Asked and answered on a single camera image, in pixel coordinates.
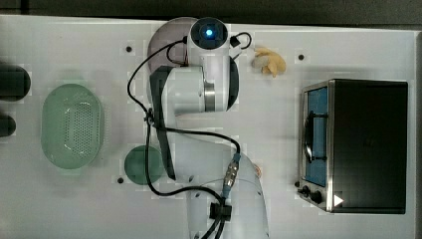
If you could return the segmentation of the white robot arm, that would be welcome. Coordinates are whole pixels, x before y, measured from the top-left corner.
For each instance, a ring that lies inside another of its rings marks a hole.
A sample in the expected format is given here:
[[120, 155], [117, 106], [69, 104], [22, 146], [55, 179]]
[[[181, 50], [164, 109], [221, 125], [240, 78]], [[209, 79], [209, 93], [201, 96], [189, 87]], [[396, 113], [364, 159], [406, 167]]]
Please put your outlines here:
[[240, 144], [182, 129], [180, 116], [222, 113], [237, 100], [241, 48], [215, 18], [173, 19], [152, 36], [148, 98], [161, 158], [186, 195], [189, 239], [269, 239], [258, 172]]

